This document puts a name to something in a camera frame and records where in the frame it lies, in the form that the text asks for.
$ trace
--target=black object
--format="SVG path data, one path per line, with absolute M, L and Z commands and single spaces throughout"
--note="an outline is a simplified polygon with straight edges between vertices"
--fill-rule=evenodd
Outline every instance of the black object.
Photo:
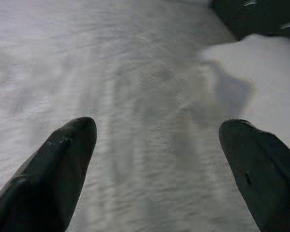
M 290 0 L 212 0 L 210 6 L 239 40 L 252 33 L 290 38 Z
M 290 150 L 274 134 L 240 119 L 219 139 L 236 184 L 261 232 L 290 232 Z
M 63 232 L 97 140 L 90 117 L 54 131 L 0 191 L 0 232 Z

